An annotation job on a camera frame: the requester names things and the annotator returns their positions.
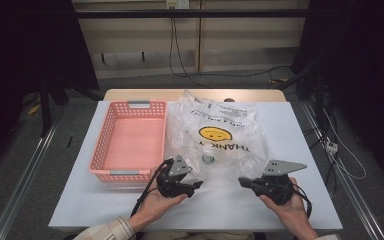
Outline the white wall outlet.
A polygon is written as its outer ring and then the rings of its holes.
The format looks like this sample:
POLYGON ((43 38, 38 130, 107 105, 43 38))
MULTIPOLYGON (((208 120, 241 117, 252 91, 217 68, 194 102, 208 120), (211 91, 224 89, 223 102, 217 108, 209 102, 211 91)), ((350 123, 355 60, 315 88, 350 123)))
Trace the white wall outlet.
POLYGON ((167 9, 186 10, 190 8, 189 0, 165 0, 167 9))

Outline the black metal stand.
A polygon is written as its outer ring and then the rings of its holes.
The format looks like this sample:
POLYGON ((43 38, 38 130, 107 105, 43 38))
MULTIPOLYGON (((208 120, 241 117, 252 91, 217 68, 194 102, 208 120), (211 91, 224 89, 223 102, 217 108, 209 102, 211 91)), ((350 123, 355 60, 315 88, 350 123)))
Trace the black metal stand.
POLYGON ((45 137, 52 125, 51 110, 49 103, 49 93, 47 89, 46 80, 43 79, 40 84, 40 101, 42 112, 42 133, 41 136, 45 137))

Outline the person's right hand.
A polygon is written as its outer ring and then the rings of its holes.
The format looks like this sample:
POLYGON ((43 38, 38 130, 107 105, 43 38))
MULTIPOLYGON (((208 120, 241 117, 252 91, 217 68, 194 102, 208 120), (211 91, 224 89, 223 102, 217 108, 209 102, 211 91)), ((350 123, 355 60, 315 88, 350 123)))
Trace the person's right hand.
POLYGON ((284 205, 276 205, 265 195, 261 195, 260 199, 277 215, 283 226, 299 240, 315 240, 318 237, 308 220, 300 196, 294 194, 290 201, 284 205))

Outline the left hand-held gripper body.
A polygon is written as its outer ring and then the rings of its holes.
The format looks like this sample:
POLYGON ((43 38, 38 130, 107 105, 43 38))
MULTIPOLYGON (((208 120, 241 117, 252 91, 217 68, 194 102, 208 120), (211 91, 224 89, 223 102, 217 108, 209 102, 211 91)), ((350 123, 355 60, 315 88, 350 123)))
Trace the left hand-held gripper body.
POLYGON ((157 187, 159 192, 167 198, 186 194, 191 197, 195 189, 192 184, 182 183, 183 178, 191 172, 192 168, 186 164, 181 155, 177 155, 174 164, 170 168, 163 168, 157 176, 157 187))

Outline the light wooden table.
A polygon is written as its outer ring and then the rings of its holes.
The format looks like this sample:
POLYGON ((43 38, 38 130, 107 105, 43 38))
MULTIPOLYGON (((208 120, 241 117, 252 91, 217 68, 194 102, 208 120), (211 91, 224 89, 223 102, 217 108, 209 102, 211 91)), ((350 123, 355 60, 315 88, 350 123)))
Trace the light wooden table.
MULTIPOLYGON (((183 89, 110 89, 104 99, 110 100, 166 100, 179 99, 183 89)), ((282 91, 277 89, 189 89, 196 97, 235 102, 285 102, 282 91)))

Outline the aluminium floor rail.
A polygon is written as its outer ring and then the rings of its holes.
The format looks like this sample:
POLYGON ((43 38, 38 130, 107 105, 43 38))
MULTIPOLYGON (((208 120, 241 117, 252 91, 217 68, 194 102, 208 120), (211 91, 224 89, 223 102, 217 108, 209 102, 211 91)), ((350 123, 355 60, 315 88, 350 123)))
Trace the aluminium floor rail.
POLYGON ((323 134, 322 128, 318 125, 316 121, 316 114, 309 102, 300 103, 305 115, 310 122, 314 132, 318 138, 318 142, 323 148, 324 154, 327 156, 329 164, 332 166, 336 174, 337 180, 342 184, 348 198, 351 201, 352 206, 354 207, 359 219, 361 220, 366 232, 369 235, 371 240, 384 240, 384 232, 381 229, 376 217, 373 214, 373 211, 370 209, 369 205, 363 198, 363 195, 360 193, 359 189, 355 185, 355 177, 352 177, 348 172, 346 167, 343 165, 340 157, 335 157, 327 149, 327 142, 329 137, 323 134))
POLYGON ((53 123, 45 134, 39 139, 34 153, 23 171, 13 193, 7 201, 0 214, 0 240, 6 240, 9 230, 17 217, 20 207, 26 197, 26 194, 32 184, 36 172, 48 150, 48 147, 55 135, 59 123, 53 123))

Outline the pink plastic basket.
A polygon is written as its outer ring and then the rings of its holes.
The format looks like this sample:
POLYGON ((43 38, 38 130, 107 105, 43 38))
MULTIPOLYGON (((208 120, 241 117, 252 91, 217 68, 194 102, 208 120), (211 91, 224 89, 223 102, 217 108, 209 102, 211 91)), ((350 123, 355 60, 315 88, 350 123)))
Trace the pink plastic basket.
POLYGON ((110 102, 89 172, 102 182, 147 183, 163 161, 166 116, 166 101, 110 102))

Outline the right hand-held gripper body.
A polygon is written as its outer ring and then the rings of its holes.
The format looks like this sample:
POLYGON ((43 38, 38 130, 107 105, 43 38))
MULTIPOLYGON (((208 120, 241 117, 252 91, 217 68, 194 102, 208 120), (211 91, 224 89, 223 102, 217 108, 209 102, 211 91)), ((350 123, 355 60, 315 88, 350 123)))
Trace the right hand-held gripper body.
POLYGON ((257 196, 265 195, 276 205, 284 205, 294 192, 288 174, 306 167, 303 163, 270 160, 262 171, 262 176, 253 180, 253 190, 257 196))

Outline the person's left hand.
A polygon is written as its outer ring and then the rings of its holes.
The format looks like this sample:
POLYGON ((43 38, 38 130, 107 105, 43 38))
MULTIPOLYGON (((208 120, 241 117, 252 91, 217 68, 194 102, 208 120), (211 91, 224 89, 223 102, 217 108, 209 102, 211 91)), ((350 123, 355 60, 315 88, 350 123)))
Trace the person's left hand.
POLYGON ((151 192, 146 196, 138 211, 129 218, 128 223, 135 232, 139 232, 160 219, 171 207, 179 205, 186 198, 186 194, 166 198, 159 192, 151 192))

